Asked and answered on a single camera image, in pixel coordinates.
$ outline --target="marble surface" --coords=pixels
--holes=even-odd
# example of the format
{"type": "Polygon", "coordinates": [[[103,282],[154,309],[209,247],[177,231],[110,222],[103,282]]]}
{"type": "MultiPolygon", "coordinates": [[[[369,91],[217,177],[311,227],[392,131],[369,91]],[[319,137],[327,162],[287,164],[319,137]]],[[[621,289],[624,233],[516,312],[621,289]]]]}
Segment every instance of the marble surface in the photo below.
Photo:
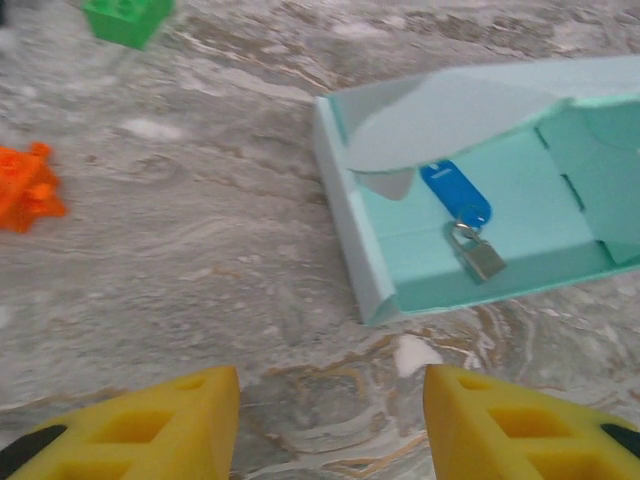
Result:
{"type": "Polygon", "coordinates": [[[0,144],[53,145],[72,213],[0,233],[0,442],[217,364],[244,389],[235,480],[434,478],[429,361],[640,423],[640,276],[364,327],[310,138],[339,88],[640,53],[637,0],[187,0],[144,53],[77,0],[14,3],[0,144]]]}

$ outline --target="blue key tag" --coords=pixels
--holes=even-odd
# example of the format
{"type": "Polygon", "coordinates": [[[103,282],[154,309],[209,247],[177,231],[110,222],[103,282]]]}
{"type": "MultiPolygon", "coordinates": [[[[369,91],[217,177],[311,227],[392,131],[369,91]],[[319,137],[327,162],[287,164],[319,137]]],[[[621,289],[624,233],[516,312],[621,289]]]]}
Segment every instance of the blue key tag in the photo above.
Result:
{"type": "Polygon", "coordinates": [[[424,183],[460,223],[479,229],[491,220],[491,205],[450,160],[420,169],[424,183]]]}

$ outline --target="padlock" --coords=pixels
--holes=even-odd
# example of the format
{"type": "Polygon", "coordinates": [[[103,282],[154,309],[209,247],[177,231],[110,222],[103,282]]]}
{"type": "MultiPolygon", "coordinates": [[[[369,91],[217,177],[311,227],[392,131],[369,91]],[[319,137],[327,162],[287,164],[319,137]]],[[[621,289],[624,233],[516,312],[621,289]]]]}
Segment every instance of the padlock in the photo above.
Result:
{"type": "Polygon", "coordinates": [[[478,232],[469,225],[453,222],[449,230],[449,237],[453,247],[481,282],[486,282],[507,266],[489,242],[482,240],[478,232]],[[469,241],[461,243],[456,237],[456,233],[468,238],[469,241]]]}

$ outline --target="green lego brick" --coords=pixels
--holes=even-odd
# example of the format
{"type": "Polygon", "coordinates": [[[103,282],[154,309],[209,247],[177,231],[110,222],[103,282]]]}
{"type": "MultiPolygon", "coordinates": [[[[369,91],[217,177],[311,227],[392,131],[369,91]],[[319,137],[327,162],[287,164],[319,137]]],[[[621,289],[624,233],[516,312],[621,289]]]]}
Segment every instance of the green lego brick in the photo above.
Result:
{"type": "Polygon", "coordinates": [[[142,50],[174,0],[87,0],[82,9],[96,37],[142,50]]]}

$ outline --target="open cardboard box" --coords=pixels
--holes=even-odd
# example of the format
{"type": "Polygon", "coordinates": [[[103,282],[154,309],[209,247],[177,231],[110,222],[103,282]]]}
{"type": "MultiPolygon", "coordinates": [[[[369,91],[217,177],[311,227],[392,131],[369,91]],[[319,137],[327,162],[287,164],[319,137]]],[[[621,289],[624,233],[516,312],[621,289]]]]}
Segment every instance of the open cardboard box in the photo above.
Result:
{"type": "Polygon", "coordinates": [[[316,158],[363,321],[640,267],[640,56],[452,68],[320,97],[316,158]],[[453,161],[507,268],[479,284],[417,170],[453,161]]]}

